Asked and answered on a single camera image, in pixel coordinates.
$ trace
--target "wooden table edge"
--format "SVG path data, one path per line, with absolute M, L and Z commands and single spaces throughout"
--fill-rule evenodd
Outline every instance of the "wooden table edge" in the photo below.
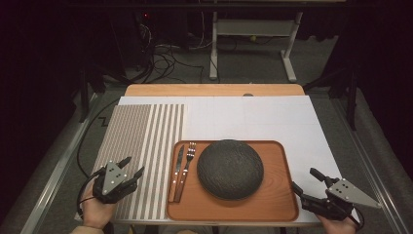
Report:
M 303 96 L 297 84 L 138 84 L 130 85 L 126 97 L 237 97 Z

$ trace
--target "knife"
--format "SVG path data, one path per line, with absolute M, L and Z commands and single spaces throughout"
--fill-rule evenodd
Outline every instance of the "knife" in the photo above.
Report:
M 182 145 L 179 149 L 178 159 L 176 160 L 175 173 L 172 176 L 172 183 L 171 183 L 170 189 L 169 189 L 169 196 L 168 196 L 168 201 L 169 202 L 173 202 L 173 197 L 175 195 L 176 184 L 177 184 L 177 181 L 178 181 L 178 174 L 179 174 L 181 163 L 182 163 L 183 149 L 184 149 L 184 147 Z

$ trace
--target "human hand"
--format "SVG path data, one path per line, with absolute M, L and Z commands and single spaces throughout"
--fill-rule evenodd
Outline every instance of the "human hand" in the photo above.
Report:
M 103 227 L 112 218 L 115 211 L 116 204 L 102 204 L 96 198 L 93 198 L 92 184 L 83 195 L 83 225 L 93 227 L 97 229 L 103 229 Z
M 321 221 L 322 226 L 327 234 L 355 234 L 357 225 L 349 218 L 344 220 L 330 220 L 326 217 L 316 214 L 316 217 Z

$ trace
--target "robotic hand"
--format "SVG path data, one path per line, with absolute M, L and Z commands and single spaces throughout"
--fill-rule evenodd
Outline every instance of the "robotic hand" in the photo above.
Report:
M 294 193 L 300 197 L 302 209 L 331 220 L 343 220 L 349 217 L 358 226 L 360 223 L 352 217 L 354 204 L 360 204 L 373 208 L 381 208 L 381 204 L 374 201 L 368 195 L 356 188 L 349 181 L 339 178 L 331 178 L 323 175 L 317 169 L 311 168 L 310 174 L 321 182 L 325 182 L 327 198 L 319 199 L 304 194 L 295 182 L 292 182 Z
M 131 157 L 128 157 L 117 164 L 110 161 L 105 167 L 102 167 L 94 172 L 85 181 L 79 191 L 76 204 L 80 217 L 83 217 L 83 211 L 81 209 L 83 192 L 85 191 L 88 183 L 96 176 L 97 178 L 94 180 L 93 195 L 103 204 L 115 204 L 136 190 L 136 182 L 143 175 L 144 167 L 137 171 L 137 173 L 133 175 L 133 178 L 124 182 L 127 175 L 122 172 L 122 168 L 130 161 Z

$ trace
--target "table leg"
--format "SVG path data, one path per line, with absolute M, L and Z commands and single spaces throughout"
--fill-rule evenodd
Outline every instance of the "table leg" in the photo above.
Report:
M 294 24 L 291 28 L 291 33 L 289 35 L 288 46 L 287 46 L 286 50 L 281 51 L 282 62 L 284 64 L 286 75 L 288 76 L 288 80 L 291 83 L 296 83 L 297 78 L 295 77 L 294 70 L 292 69 L 291 60 L 289 59 L 289 55 L 291 53 L 292 46 L 293 46 L 294 41 L 295 41 L 295 37 L 297 36 L 298 27 L 300 26 L 302 16 L 303 16 L 302 12 L 297 13 L 297 15 L 295 16 L 295 22 L 294 22 Z
M 218 51 L 216 50 L 216 40 L 217 40 L 217 21 L 218 14 L 213 13 L 213 22 L 212 22 L 212 51 L 210 53 L 210 63 L 209 63 L 209 79 L 216 80 L 218 78 Z

